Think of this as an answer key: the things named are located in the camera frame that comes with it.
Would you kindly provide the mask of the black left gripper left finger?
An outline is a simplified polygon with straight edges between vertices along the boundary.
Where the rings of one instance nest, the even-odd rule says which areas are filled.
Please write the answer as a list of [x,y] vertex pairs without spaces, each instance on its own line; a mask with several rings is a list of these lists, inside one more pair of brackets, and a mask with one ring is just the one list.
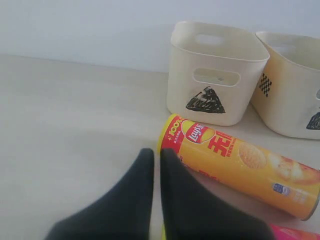
[[100,199],[57,222],[47,240],[147,240],[154,192],[154,152],[140,150],[125,175]]

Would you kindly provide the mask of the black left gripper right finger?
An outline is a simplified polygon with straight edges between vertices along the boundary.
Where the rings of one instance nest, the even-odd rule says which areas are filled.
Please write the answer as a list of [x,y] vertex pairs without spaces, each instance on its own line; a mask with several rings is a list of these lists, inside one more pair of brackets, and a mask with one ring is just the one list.
[[167,240],[274,240],[262,220],[208,191],[171,148],[160,152],[160,187]]

